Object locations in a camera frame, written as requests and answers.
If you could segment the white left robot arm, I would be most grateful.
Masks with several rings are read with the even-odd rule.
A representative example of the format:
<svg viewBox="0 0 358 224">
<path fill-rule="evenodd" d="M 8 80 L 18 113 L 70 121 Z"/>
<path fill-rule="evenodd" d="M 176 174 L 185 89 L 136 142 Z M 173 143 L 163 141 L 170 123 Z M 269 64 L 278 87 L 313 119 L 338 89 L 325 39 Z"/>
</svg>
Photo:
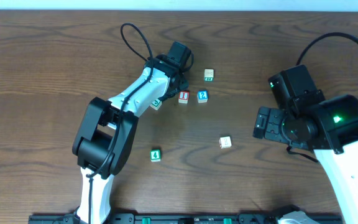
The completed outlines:
<svg viewBox="0 0 358 224">
<path fill-rule="evenodd" d="M 188 87 L 184 73 L 193 59 L 193 54 L 150 57 L 140 77 L 123 92 L 90 101 L 72 146 L 83 176 L 76 211 L 82 223 L 108 219 L 112 183 L 129 158 L 140 116 L 155 100 L 165 101 Z"/>
</svg>

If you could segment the blue number 2 block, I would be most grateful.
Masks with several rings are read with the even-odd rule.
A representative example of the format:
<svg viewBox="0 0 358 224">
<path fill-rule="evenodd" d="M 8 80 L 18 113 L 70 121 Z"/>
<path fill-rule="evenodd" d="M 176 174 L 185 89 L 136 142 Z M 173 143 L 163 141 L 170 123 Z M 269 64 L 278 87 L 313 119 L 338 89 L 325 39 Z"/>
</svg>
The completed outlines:
<svg viewBox="0 0 358 224">
<path fill-rule="evenodd" d="M 197 94 L 198 103 L 206 103 L 208 101 L 208 91 L 201 90 Z"/>
</svg>

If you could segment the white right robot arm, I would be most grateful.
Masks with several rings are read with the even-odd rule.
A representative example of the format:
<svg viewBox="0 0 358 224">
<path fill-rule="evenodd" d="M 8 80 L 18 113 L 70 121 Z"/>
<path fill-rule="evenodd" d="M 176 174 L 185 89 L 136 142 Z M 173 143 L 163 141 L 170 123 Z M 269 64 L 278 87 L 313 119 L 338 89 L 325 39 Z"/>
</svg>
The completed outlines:
<svg viewBox="0 0 358 224">
<path fill-rule="evenodd" d="M 260 107 L 253 136 L 314 154 L 334 189 L 344 221 L 358 223 L 358 99 L 342 95 L 305 105 L 299 117 Z"/>
</svg>

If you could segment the red letter I block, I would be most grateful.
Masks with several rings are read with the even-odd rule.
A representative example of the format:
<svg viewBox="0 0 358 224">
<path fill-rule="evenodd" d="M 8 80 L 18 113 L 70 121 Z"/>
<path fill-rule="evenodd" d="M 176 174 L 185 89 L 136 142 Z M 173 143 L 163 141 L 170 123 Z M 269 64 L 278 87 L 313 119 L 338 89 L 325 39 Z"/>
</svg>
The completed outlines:
<svg viewBox="0 0 358 224">
<path fill-rule="evenodd" d="M 188 100 L 189 100 L 189 95 L 190 95 L 189 91 L 181 91 L 179 93 L 178 102 L 183 103 L 183 104 L 187 104 Z"/>
</svg>

